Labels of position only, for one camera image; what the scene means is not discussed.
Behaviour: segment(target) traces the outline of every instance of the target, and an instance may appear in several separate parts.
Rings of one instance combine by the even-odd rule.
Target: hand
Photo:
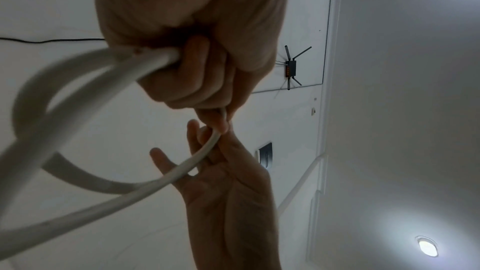
[[[212,130],[187,126],[190,152],[207,142]],[[175,164],[158,148],[153,162],[166,174]],[[244,148],[232,128],[224,134],[198,174],[174,186],[186,205],[188,234],[198,270],[279,270],[276,207],[269,173]]]
[[[169,107],[195,108],[224,133],[228,119],[274,66],[287,0],[95,0],[111,46],[182,47],[178,69],[139,83]]]

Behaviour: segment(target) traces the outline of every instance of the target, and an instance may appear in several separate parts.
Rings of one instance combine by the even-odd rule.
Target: round ceiling lamp
[[[416,241],[420,246],[420,250],[428,255],[429,257],[436,258],[439,256],[439,251],[437,250],[437,244],[428,237],[417,236]]]

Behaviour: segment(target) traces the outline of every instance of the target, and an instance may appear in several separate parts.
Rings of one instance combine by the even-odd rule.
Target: white cable
[[[46,95],[55,94],[63,86],[59,86],[59,81],[61,83],[65,79],[71,79],[72,75],[78,77],[86,72],[115,63],[118,58],[125,60],[133,53],[134,50],[131,48],[119,48],[115,50],[102,49],[76,56],[49,67],[30,80],[27,86],[29,83],[36,83],[41,79],[44,86],[36,87],[38,95],[45,95],[45,92],[47,92]],[[166,67],[178,61],[179,58],[180,52],[174,48],[149,50],[134,56],[84,85],[47,115],[41,119],[37,117],[39,120],[35,123],[31,121],[27,123],[26,131],[17,132],[19,134],[17,141],[0,155],[0,216],[35,170],[51,158],[105,103],[131,82],[159,68]],[[65,73],[65,75],[51,73],[52,71]],[[19,107],[22,109],[28,108],[28,106],[22,106],[27,102],[30,102],[32,107],[36,106],[35,100],[28,100],[21,96],[18,97],[18,100],[21,100]],[[226,116],[225,109],[221,109],[221,113],[224,117]],[[132,184],[135,186],[127,194],[27,227],[0,230],[0,261],[124,209],[175,182],[205,158],[219,138],[220,134],[214,131],[208,142],[191,158],[183,161],[160,179]]]

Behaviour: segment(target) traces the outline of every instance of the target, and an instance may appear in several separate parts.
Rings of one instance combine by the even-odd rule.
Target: white hose
[[[180,58],[180,52],[175,48],[148,50],[132,57],[133,54],[132,48],[106,48],[72,57],[40,72],[20,91],[12,115],[18,139],[0,155],[0,217],[35,170],[45,164],[50,173],[59,175],[59,178],[73,185],[123,195],[27,227],[0,230],[0,261],[148,197],[195,168],[217,143],[220,134],[214,131],[208,142],[192,157],[162,178],[143,183],[103,179],[86,173],[73,164],[62,167],[70,162],[56,153],[57,150],[95,112],[130,83],[173,64]],[[43,116],[50,99],[66,83],[85,73],[115,64],[119,58],[124,61],[84,85]],[[221,113],[226,116],[225,109],[221,109]]]

